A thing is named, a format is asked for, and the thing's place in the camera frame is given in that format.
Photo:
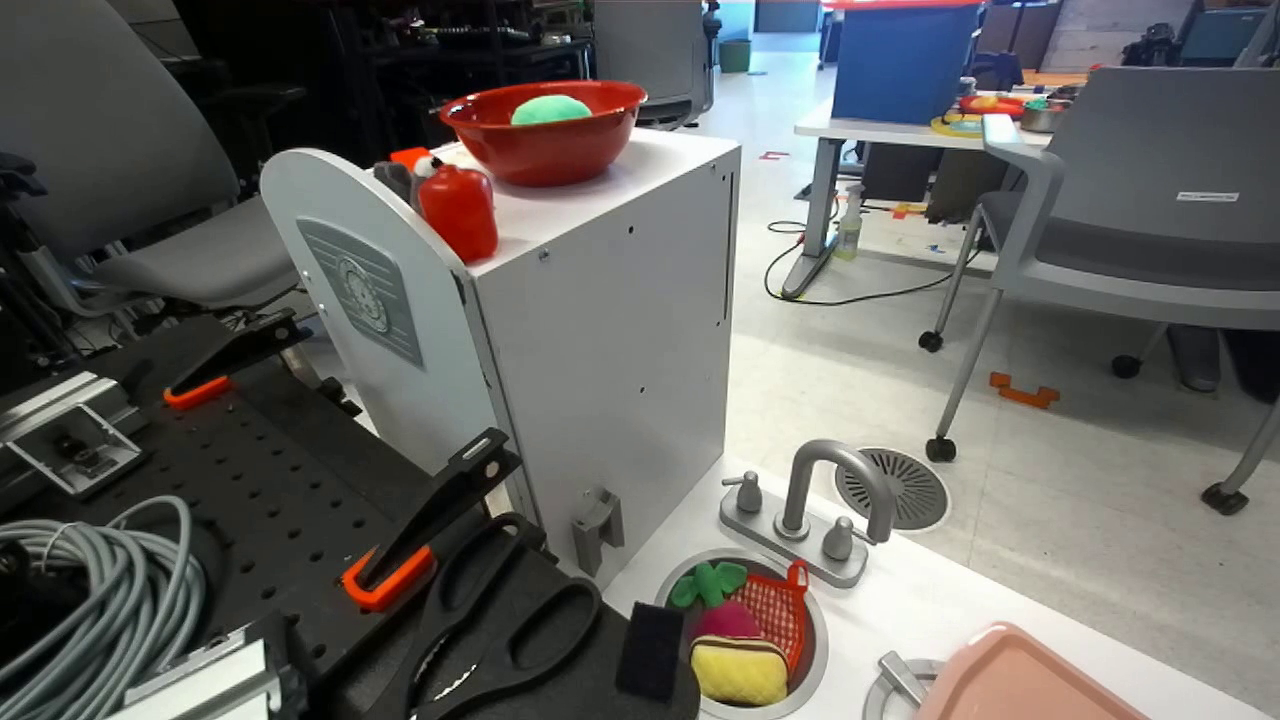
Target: faucet handle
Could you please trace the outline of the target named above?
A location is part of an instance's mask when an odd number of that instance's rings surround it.
[[[850,517],[841,517],[833,527],[830,527],[830,535],[824,535],[824,559],[833,559],[833,566],[850,566],[850,557],[852,557],[852,521]]]
[[[764,496],[761,496],[761,476],[757,472],[744,472],[744,476],[720,479],[720,483],[738,489],[738,513],[742,517],[761,517]]]

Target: faucet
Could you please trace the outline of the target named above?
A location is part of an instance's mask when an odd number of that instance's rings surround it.
[[[869,504],[872,504],[864,539],[885,546],[892,532],[897,492],[892,492],[887,476],[864,453],[838,443],[838,440],[808,440],[798,449],[788,504],[786,504],[786,517],[774,521],[774,532],[788,546],[808,539],[804,504],[808,504],[811,466],[820,466],[820,461],[838,466],[855,483],[864,483]]]

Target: floor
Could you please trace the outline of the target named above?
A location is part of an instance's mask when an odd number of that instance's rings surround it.
[[[764,265],[793,246],[767,223],[804,217],[793,197],[808,186],[811,145],[793,120],[830,92],[833,72],[818,72],[808,43],[757,39],[753,72],[720,75],[698,129],[744,145],[730,458],[778,483],[811,435],[920,458],[988,289],[969,279],[940,358],[915,347],[940,291],[852,307],[764,296]],[[852,254],[811,296],[937,272]],[[1148,336],[1130,319],[1008,307],[959,407],[959,461],[940,470],[953,517],[915,539],[1280,715],[1280,449],[1248,483],[1245,517],[1201,507],[1197,492],[1232,470],[1263,404],[1232,375],[1214,397],[1183,394],[1164,345],[1142,379],[1114,379],[1108,358],[1142,352]],[[1060,390],[1060,407],[998,402],[984,390],[998,369]]]

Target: white countertop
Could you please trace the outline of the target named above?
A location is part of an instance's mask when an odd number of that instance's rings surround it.
[[[618,611],[635,600],[654,603],[677,566],[707,549],[747,549],[720,527],[720,470],[690,492],[690,501],[659,524],[635,559],[605,589]],[[811,496],[808,513],[838,517],[841,507]],[[878,660],[899,651],[908,660],[950,660],[988,623],[1011,619],[1093,680],[1136,704],[1153,720],[1263,720],[1263,713],[1183,677],[1114,635],[1100,635],[988,578],[977,578],[908,535],[872,549],[869,574],[852,592],[811,580],[811,595],[830,623],[830,669],[818,695],[798,715],[861,715],[864,694],[882,677]]]
[[[635,197],[672,186],[677,177],[704,169],[707,160],[734,157],[738,149],[738,140],[635,129],[628,149],[598,180],[563,188],[497,186],[492,213],[501,247],[483,265],[474,265],[474,272],[483,275],[549,239],[568,237],[581,223],[594,223],[605,213],[631,204]],[[444,145],[435,157],[477,169],[466,145]]]

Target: wire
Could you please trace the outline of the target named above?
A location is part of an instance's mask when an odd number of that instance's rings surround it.
[[[175,539],[130,527],[152,507],[174,507]],[[164,673],[192,644],[207,589],[182,496],[140,501],[105,527],[17,521],[0,524],[0,539],[41,552],[41,567],[79,567],[87,583],[73,618],[0,669],[0,683],[21,680],[0,715],[109,715],[136,680]]]
[[[793,237],[798,227],[804,231],[801,220],[767,220],[767,231],[778,231],[778,237]],[[801,254],[801,247],[804,247],[804,239],[788,246],[786,254],[778,254],[778,257],[764,265],[764,275],[761,275],[764,296],[774,296],[774,299],[780,299],[780,303],[801,303],[801,307],[850,307],[850,303],[872,303],[872,299],[931,291],[931,289],[940,289],[940,285],[950,285],[950,279],[958,275],[958,269],[950,269],[946,275],[926,279],[926,285],[887,289],[887,291],[864,291],[864,296],[833,296],[833,299],[780,296],[780,291],[774,289],[774,272],[778,272],[780,259],[788,259],[788,257]]]
[[[270,299],[255,299],[255,303],[240,303],[235,312],[244,312],[244,316],[253,316],[253,312],[262,312],[262,307],[270,307],[270,303],[278,303],[278,299],[286,299],[286,296],[292,296],[292,291],[300,291],[306,285],[290,285],[286,291],[278,291],[278,296],[270,296]]]

